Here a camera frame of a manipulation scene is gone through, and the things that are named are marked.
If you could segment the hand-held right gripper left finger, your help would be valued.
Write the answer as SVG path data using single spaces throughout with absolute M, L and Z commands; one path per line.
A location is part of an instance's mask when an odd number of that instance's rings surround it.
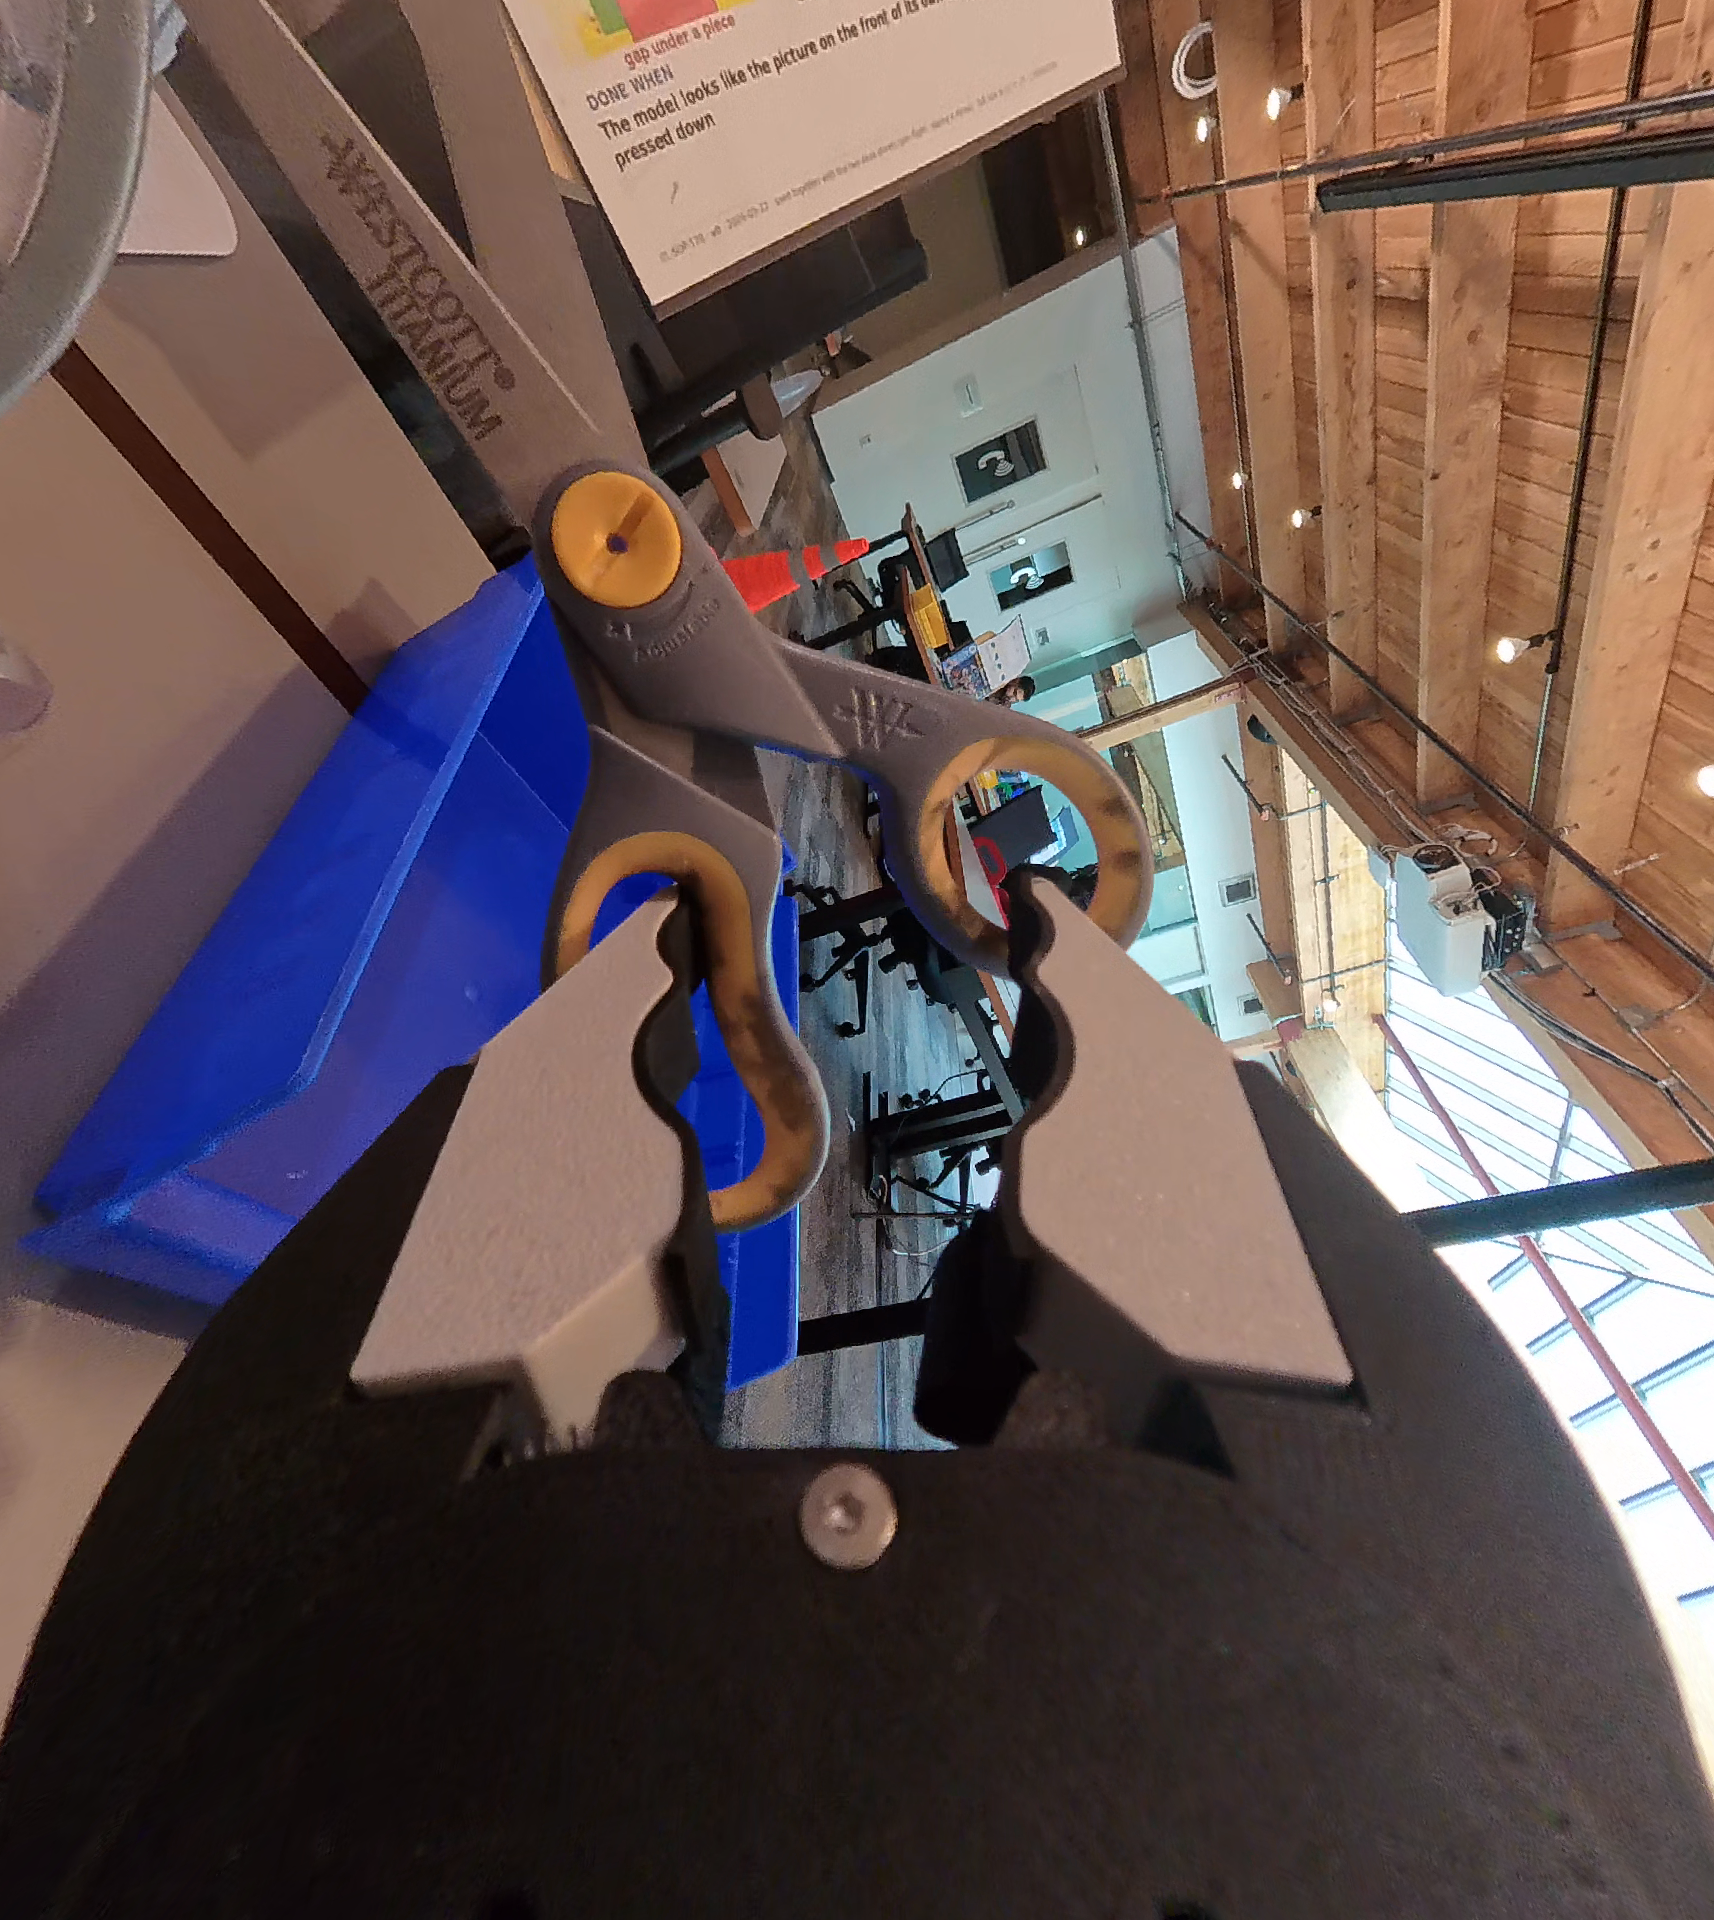
M 370 1394 L 507 1383 L 601 1396 L 707 1364 L 707 1188 L 679 1113 L 700 1064 L 672 889 L 475 1061 L 350 1363 Z

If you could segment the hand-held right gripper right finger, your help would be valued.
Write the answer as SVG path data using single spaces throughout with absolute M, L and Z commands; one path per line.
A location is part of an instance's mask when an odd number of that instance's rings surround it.
M 1233 1056 L 1042 868 L 1009 883 L 1026 1109 L 938 1264 L 913 1416 L 1003 1418 L 1061 1372 L 1104 1418 L 1182 1388 L 1343 1402 L 1353 1367 Z

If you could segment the yellow-handled scissors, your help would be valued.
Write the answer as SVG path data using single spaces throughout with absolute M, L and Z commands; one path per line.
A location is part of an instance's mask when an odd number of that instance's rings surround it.
M 891 873 L 968 966 L 1013 973 L 1005 926 L 951 872 L 956 792 L 1018 769 L 1092 829 L 1089 919 L 1139 934 L 1152 853 L 1136 801 L 1070 733 L 938 684 L 814 655 L 747 612 L 651 472 L 496 3 L 405 3 L 464 211 L 457 245 L 271 3 L 184 3 L 228 96 L 436 397 L 529 538 L 590 726 L 590 777 L 547 926 L 543 977 L 593 946 L 604 898 L 669 877 L 703 982 L 761 1119 L 761 1159 L 711 1194 L 758 1227 L 814 1184 L 821 1080 L 769 970 L 781 843 L 758 749 L 861 771 Z

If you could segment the clear maze ball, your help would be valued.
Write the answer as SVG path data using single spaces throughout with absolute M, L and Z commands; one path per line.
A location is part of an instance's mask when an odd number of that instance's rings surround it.
M 0 3 L 0 412 L 115 261 L 183 27 L 176 3 Z

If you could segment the blue storage bin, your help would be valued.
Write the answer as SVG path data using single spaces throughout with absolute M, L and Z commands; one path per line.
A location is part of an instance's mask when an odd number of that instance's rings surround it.
M 34 1191 L 24 1249 L 224 1302 L 539 994 L 582 704 L 533 561 L 381 670 Z

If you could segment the black vertical pole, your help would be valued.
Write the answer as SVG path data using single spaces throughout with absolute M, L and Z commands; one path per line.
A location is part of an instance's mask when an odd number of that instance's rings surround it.
M 1693 1206 L 1714 1206 L 1714 1155 L 1427 1206 L 1404 1211 L 1402 1219 L 1427 1243 L 1457 1247 Z

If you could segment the orange object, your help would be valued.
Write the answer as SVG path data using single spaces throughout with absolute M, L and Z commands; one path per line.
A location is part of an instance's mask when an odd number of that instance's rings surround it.
M 801 586 L 813 586 L 844 564 L 869 556 L 872 542 L 838 538 L 782 549 L 750 549 L 746 556 L 720 557 L 720 565 L 742 599 L 746 608 L 758 615 L 791 599 Z

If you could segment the printed instruction sheet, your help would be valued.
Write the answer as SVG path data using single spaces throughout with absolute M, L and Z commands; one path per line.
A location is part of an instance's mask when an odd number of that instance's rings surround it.
M 1124 70 L 1112 3 L 507 3 L 660 313 Z

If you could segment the black ceiling track rail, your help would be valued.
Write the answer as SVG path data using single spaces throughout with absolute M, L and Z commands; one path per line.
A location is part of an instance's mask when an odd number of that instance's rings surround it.
M 1333 173 L 1316 184 L 1319 211 L 1404 203 L 1512 200 L 1597 187 L 1714 179 L 1714 127 L 1612 133 L 1538 153 L 1441 159 Z

